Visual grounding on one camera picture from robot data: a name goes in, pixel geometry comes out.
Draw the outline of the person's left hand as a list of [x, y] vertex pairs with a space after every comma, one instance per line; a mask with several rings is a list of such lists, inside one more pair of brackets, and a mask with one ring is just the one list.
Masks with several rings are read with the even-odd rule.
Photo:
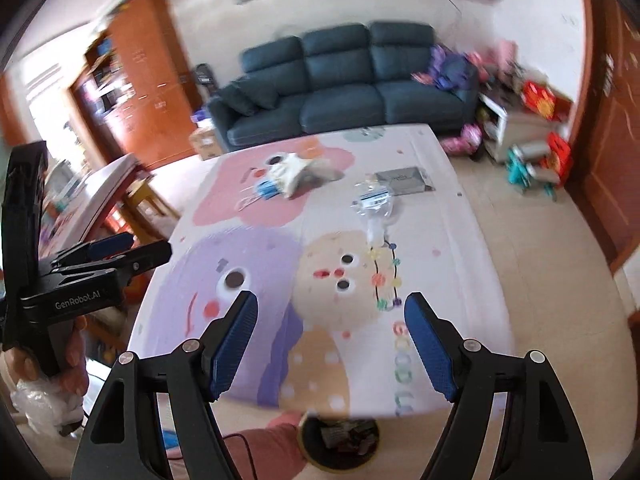
[[[74, 326], [65, 340], [53, 346], [51, 362], [56, 365], [57, 375], [50, 372], [46, 376], [54, 380], [64, 392], [84, 396], [89, 388], [86, 370], [85, 341], [81, 332], [87, 326], [87, 319], [81, 315], [75, 318]], [[35, 354], [29, 348], [14, 346], [2, 353], [6, 372], [16, 386], [19, 382], [34, 382], [41, 377], [41, 358], [44, 353]]]

